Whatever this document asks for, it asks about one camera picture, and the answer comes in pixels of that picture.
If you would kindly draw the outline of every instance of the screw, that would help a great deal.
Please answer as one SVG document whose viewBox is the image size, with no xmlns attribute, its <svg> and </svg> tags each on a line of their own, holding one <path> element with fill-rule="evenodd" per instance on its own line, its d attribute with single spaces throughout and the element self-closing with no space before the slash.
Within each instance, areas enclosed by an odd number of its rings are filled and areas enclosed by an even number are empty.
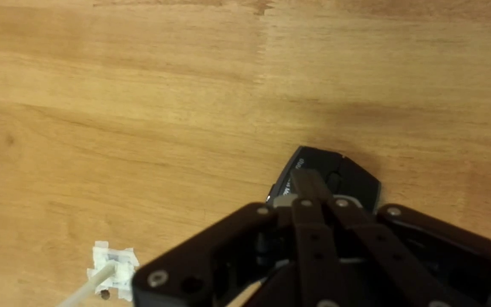
<svg viewBox="0 0 491 307">
<path fill-rule="evenodd" d="M 310 200 L 301 200 L 300 205 L 312 207 L 313 204 Z"/>
<path fill-rule="evenodd" d="M 267 216 L 267 209 L 257 209 L 259 216 Z"/>
<path fill-rule="evenodd" d="M 395 209 L 395 207 L 390 207 L 390 209 L 387 210 L 387 214 L 392 216 L 392 217 L 398 217 L 398 216 L 400 216 L 400 210 Z"/>
<path fill-rule="evenodd" d="M 334 301 L 318 301 L 315 307 L 339 307 Z"/>
<path fill-rule="evenodd" d="M 337 205 L 337 207 L 340 207 L 340 209 L 344 209 L 344 207 L 347 207 L 347 205 L 349 205 L 349 202 L 347 202 L 347 200 L 344 200 L 344 198 L 337 198 L 337 200 L 335 200 L 335 205 Z"/>
<path fill-rule="evenodd" d="M 109 292 L 107 289 L 104 289 L 102 292 L 98 292 L 98 297 L 100 297 L 102 301 L 109 301 L 110 292 Z"/>
<path fill-rule="evenodd" d="M 165 282 L 167 282 L 167 272 L 163 272 L 163 270 L 158 270 L 158 272 L 153 272 L 148 275 L 148 285 L 151 289 L 156 289 L 156 287 L 163 285 Z"/>
<path fill-rule="evenodd" d="M 427 307 L 450 307 L 450 304 L 443 301 L 431 301 Z"/>
</svg>

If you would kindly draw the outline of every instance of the white cable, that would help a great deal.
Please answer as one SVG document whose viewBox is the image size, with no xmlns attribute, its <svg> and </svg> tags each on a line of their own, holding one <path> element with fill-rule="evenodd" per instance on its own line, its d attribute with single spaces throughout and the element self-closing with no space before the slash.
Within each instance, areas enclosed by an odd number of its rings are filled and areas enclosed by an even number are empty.
<svg viewBox="0 0 491 307">
<path fill-rule="evenodd" d="M 59 307 L 75 307 L 78 302 L 93 294 L 95 287 L 114 275 L 114 267 L 107 263 L 97 275 L 93 275 L 85 285 L 59 304 Z"/>
</svg>

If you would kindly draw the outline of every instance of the wooden floor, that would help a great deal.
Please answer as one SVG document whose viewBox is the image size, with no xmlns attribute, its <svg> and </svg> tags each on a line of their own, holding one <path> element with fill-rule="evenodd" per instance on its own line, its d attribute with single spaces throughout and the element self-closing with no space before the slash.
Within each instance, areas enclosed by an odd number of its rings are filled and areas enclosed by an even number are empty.
<svg viewBox="0 0 491 307">
<path fill-rule="evenodd" d="M 0 0 L 0 306 L 150 262 L 296 146 L 491 238 L 491 2 Z M 92 297 L 85 306 L 126 306 Z"/>
</svg>

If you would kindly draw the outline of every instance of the wood grain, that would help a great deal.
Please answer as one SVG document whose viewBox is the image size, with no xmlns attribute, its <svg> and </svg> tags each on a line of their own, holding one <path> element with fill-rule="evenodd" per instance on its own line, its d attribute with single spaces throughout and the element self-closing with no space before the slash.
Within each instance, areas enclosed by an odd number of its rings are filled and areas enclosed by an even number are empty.
<svg viewBox="0 0 491 307">
<path fill-rule="evenodd" d="M 158 256 L 296 146 L 491 238 L 491 2 L 0 0 L 0 306 L 63 301 L 97 239 Z"/>
</svg>

